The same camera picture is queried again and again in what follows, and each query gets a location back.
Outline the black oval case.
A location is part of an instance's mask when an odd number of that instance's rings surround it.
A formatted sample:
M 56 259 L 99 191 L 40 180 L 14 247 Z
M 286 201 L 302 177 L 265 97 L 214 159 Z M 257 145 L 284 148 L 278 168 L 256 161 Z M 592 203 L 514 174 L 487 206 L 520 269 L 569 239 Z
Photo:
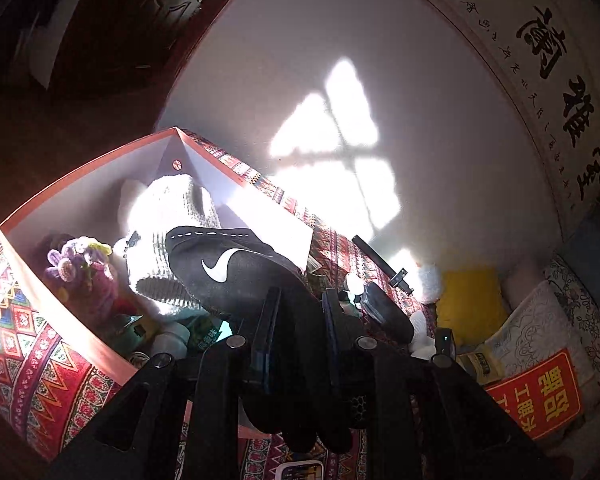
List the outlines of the black oval case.
M 397 344 L 407 346 L 414 337 L 410 318 L 374 282 L 363 286 L 360 298 L 363 311 Z

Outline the yellow pillow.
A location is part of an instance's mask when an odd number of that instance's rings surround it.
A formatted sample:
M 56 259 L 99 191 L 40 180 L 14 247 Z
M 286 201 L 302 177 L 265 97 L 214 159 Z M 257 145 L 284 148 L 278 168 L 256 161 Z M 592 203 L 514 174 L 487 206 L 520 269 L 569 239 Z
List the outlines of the yellow pillow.
M 496 333 L 508 318 L 498 272 L 494 268 L 449 271 L 437 301 L 437 323 L 450 328 L 455 343 L 476 346 Z

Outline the red packet with characters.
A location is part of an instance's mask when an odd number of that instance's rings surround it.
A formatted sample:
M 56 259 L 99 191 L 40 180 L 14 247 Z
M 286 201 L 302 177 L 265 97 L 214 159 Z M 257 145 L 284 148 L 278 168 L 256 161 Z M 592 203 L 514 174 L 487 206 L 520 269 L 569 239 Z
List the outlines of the red packet with characters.
M 564 428 L 584 411 L 577 372 L 567 348 L 525 372 L 486 387 L 486 392 L 532 440 Z

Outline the black selfie stick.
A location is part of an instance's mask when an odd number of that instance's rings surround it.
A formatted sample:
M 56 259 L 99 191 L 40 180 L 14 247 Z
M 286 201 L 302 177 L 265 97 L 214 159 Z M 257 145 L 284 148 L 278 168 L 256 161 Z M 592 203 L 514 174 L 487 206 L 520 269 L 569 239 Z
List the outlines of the black selfie stick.
M 405 292 L 407 296 L 413 295 L 413 289 L 411 286 L 405 281 L 405 277 L 407 274 L 407 270 L 401 268 L 399 270 L 394 270 L 390 264 L 381 257 L 381 255 L 376 252 L 374 248 L 371 248 L 369 244 L 366 243 L 358 235 L 352 238 L 352 243 L 362 252 L 363 255 L 366 255 L 367 258 L 373 261 L 373 264 L 381 270 L 382 274 L 388 278 L 389 286 L 393 289 L 400 289 L 402 292 Z

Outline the red patterned bed cloth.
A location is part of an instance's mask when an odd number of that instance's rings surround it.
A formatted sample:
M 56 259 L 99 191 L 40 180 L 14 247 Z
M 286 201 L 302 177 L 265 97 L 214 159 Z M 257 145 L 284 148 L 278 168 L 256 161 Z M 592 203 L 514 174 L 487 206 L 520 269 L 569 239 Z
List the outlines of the red patterned bed cloth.
M 252 229 L 298 266 L 316 259 L 323 284 L 340 286 L 350 273 L 389 284 L 347 237 L 201 136 L 171 128 L 88 162 L 0 224 L 0 413 L 44 458 L 55 457 L 134 370 L 46 288 L 35 248 L 51 232 L 115 242 L 124 181 L 181 173 L 209 192 L 223 226 Z

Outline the orange cardboard box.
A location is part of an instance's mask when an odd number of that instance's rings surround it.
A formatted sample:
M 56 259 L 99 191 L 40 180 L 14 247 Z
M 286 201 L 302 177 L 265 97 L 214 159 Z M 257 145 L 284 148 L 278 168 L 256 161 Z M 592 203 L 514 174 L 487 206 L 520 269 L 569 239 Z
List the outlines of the orange cardboard box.
M 166 174 L 189 174 L 205 188 L 223 228 L 247 228 L 300 270 L 308 262 L 313 230 L 277 203 L 276 188 L 257 188 L 256 170 L 198 134 L 180 128 L 144 136 L 99 156 L 58 179 L 0 224 L 7 261 L 32 307 L 61 338 L 116 384 L 134 366 L 107 346 L 46 287 L 34 253 L 50 234 L 87 235 L 110 245 L 135 240 L 118 218 L 122 185 L 151 184 Z

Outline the white embroidered pillow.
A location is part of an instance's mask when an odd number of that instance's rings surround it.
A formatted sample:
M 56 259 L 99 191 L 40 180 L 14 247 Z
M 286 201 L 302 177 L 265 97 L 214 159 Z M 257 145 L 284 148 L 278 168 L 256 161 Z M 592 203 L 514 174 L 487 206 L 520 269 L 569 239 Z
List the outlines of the white embroidered pillow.
M 593 296 L 560 257 L 545 268 L 532 259 L 521 261 L 504 278 L 503 295 L 512 312 L 484 344 L 504 376 L 567 349 L 591 411 L 600 403 L 600 310 Z

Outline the purple crochet flower bouquet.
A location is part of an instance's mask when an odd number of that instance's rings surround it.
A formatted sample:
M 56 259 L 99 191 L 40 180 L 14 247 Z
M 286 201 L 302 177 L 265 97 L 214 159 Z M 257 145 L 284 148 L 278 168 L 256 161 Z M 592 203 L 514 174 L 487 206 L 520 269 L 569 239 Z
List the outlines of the purple crochet flower bouquet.
M 85 325 L 102 325 L 114 310 L 119 281 L 111 255 L 109 245 L 89 236 L 70 238 L 46 254 L 44 283 Z

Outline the white knitted hat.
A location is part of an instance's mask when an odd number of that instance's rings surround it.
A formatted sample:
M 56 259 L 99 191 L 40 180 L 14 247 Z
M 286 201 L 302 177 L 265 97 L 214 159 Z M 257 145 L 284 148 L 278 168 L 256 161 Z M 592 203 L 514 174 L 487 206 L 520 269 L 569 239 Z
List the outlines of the white knitted hat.
M 160 321 L 201 313 L 200 301 L 178 280 L 170 253 L 180 240 L 221 229 L 210 193 L 189 174 L 168 174 L 143 184 L 122 183 L 117 213 L 122 237 L 112 248 L 120 286 Z

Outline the dark wooden door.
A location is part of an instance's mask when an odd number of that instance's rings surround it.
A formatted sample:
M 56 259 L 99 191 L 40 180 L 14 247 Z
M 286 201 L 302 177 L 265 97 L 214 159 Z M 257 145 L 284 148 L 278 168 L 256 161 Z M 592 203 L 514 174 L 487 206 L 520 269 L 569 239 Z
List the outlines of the dark wooden door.
M 0 0 L 0 219 L 150 133 L 230 0 Z

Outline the calligraphy scroll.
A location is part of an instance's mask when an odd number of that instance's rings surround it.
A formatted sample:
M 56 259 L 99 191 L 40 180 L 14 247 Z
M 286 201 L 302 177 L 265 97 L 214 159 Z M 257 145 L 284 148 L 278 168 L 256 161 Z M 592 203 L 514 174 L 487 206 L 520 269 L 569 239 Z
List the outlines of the calligraphy scroll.
M 588 0 L 426 0 L 471 44 L 524 122 L 562 236 L 600 194 L 600 58 Z

